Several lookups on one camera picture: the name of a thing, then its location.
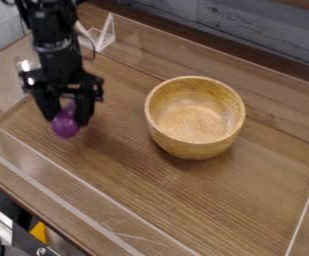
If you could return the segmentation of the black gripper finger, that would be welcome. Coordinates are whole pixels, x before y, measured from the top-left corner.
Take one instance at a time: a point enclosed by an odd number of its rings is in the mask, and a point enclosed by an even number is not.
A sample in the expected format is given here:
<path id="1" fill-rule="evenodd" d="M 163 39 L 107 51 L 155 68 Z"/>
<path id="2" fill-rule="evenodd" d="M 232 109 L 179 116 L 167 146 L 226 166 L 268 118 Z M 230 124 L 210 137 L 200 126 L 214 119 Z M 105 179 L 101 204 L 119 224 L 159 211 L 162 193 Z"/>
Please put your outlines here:
<path id="1" fill-rule="evenodd" d="M 87 126 L 93 115 L 95 97 L 92 94 L 75 96 L 75 119 L 79 126 Z"/>
<path id="2" fill-rule="evenodd" d="M 53 92 L 35 91 L 32 96 L 44 119 L 51 122 L 60 111 L 59 95 Z"/>

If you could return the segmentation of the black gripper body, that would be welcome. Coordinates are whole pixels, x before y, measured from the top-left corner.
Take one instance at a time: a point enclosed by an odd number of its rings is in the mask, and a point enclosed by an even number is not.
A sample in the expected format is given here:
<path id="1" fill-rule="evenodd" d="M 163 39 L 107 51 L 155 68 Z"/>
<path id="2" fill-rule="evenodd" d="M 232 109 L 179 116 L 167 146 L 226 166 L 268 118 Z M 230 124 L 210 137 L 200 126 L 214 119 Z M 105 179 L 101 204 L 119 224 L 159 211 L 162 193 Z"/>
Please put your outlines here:
<path id="1" fill-rule="evenodd" d="M 49 79 L 41 69 L 32 69 L 20 71 L 19 78 L 23 83 L 23 92 L 40 101 L 76 96 L 89 97 L 95 101 L 103 100 L 104 80 L 87 71 L 73 72 L 64 79 Z"/>

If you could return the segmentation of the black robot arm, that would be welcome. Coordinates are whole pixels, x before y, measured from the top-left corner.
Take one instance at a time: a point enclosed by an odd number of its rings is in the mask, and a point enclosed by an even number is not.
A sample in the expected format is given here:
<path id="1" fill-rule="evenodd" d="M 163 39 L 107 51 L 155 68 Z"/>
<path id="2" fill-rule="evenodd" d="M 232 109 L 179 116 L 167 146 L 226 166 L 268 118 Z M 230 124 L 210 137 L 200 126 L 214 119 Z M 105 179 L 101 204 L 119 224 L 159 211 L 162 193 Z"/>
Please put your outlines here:
<path id="1" fill-rule="evenodd" d="M 71 97 L 76 123 L 85 126 L 95 102 L 103 101 L 104 80 L 83 68 L 75 5 L 71 0 L 15 0 L 15 5 L 31 31 L 39 59 L 36 69 L 17 72 L 23 92 L 32 95 L 47 121 L 59 114 L 59 98 Z"/>

